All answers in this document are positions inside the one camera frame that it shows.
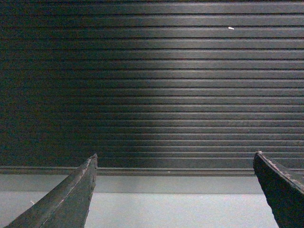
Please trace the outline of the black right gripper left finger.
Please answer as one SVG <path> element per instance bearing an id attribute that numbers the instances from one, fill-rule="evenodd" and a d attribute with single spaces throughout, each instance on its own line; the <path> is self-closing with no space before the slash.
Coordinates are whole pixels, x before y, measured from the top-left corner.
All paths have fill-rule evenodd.
<path id="1" fill-rule="evenodd" d="M 97 155 L 89 157 L 8 228 L 83 228 L 96 185 Z"/>

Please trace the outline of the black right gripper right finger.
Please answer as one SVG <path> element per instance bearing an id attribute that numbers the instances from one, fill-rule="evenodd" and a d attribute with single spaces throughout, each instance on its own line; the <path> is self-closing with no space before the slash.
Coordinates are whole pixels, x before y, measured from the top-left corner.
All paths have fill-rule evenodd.
<path id="1" fill-rule="evenodd" d="M 256 152 L 253 168 L 280 228 L 304 226 L 304 178 Z"/>

